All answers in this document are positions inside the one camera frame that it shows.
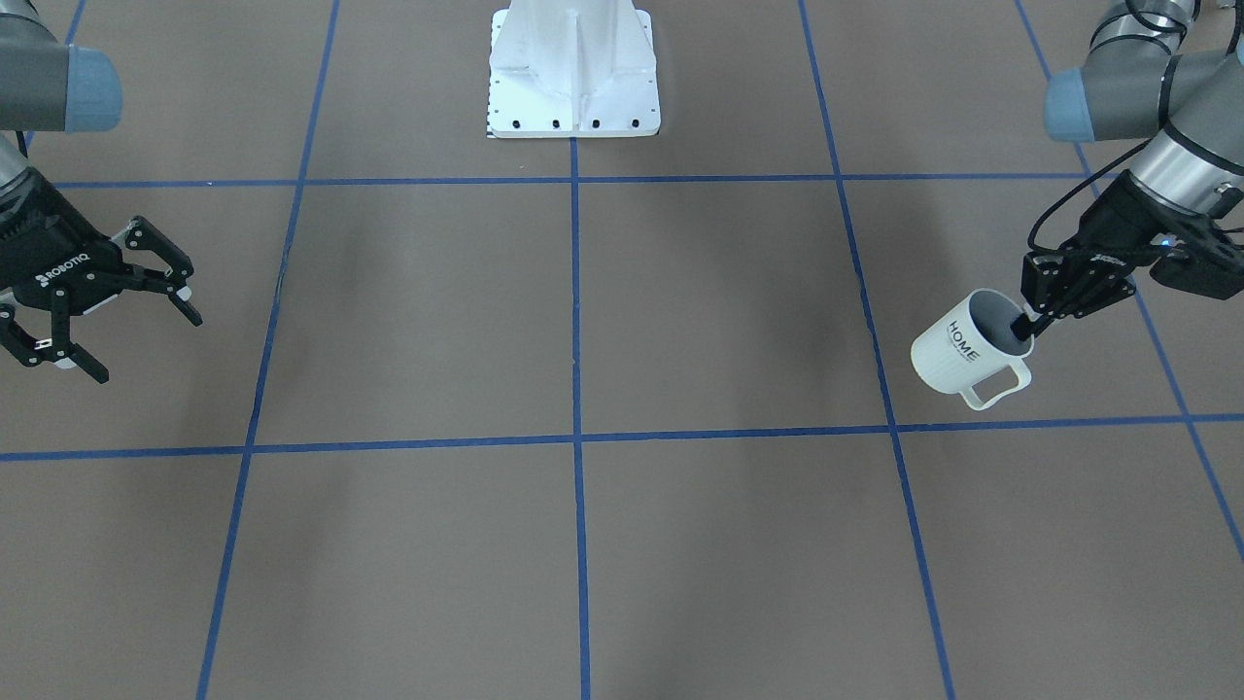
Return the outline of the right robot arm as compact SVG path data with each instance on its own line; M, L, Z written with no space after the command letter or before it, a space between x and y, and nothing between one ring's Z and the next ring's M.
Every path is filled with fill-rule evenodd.
M119 124L119 72L97 48L61 44L31 1L1 5L1 339L24 367L51 363L106 384L109 372L71 334L71 320L124 291L169 298L188 322L192 259L147 218L108 236L29 159L29 131Z

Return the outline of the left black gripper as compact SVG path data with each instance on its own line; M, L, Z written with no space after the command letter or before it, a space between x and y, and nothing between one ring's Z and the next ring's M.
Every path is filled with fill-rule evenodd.
M1136 293L1135 270L1158 259L1157 236L1187 211L1156 194L1133 172L1120 174L1080 218L1064 256L1028 252L1020 292L1025 311L1010 325L1018 339L1036 338L1067 316L1084 318Z

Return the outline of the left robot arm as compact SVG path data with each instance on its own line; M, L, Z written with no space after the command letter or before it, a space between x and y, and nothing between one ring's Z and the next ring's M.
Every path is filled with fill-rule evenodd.
M1029 240L1026 310L1010 332L1042 333L1136 292L1131 274L1208 298L1242 291L1242 247L1222 218L1242 203L1242 40L1222 52L1181 52L1195 1L1112 1L1084 65L1054 75L1044 123L1052 139L1135 139L1120 174L1057 247Z

